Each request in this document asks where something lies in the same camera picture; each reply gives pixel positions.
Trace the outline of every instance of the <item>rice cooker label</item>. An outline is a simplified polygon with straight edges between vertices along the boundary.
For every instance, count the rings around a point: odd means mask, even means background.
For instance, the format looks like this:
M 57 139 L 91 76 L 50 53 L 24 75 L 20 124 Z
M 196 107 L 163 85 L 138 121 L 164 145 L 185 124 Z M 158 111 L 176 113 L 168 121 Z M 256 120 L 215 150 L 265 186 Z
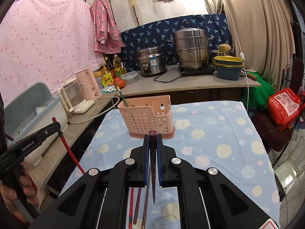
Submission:
M 151 66 L 157 66 L 157 59 L 155 57 L 150 58 L 150 65 Z

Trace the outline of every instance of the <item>red tomato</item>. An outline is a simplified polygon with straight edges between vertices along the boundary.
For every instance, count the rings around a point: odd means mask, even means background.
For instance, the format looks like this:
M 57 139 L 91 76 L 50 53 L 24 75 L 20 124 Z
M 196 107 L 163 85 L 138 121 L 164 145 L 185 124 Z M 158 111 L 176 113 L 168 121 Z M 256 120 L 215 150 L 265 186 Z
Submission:
M 115 87 L 118 86 L 118 87 L 121 89 L 121 88 L 124 88 L 124 87 L 126 86 L 126 83 L 125 83 L 125 81 L 122 80 L 121 78 L 116 77 L 116 78 L 114 79 L 114 86 L 115 86 Z

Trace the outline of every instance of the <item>pink plastic basket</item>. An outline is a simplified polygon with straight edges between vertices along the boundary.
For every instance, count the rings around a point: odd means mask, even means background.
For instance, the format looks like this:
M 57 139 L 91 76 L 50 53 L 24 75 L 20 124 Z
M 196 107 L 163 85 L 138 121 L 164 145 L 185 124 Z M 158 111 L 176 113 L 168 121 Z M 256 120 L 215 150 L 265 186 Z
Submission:
M 129 130 L 130 136 L 144 138 L 149 131 L 157 131 L 163 139 L 170 139 L 175 134 L 170 96 L 151 96 L 126 99 L 118 104 L 118 109 Z

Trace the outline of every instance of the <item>white label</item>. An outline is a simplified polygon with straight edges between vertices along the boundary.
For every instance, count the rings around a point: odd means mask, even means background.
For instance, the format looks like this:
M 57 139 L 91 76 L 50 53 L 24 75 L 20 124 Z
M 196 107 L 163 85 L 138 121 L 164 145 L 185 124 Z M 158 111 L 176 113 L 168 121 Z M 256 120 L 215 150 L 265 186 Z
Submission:
M 282 105 L 288 116 L 296 112 L 300 106 L 299 104 L 293 102 L 286 92 L 276 95 L 274 99 L 276 99 Z
M 156 60 L 156 58 L 150 58 L 150 65 L 151 65 L 151 66 L 157 66 L 157 60 Z
M 260 229 L 279 229 L 272 219 L 268 219 Z

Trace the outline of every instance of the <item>red bag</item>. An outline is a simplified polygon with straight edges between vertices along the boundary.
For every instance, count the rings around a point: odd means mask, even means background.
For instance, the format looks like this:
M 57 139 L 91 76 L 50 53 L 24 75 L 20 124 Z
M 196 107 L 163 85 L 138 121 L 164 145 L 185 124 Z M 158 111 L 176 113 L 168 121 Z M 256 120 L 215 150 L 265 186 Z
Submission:
M 268 98 L 268 111 L 279 131 L 290 126 L 305 107 L 290 88 L 285 88 Z

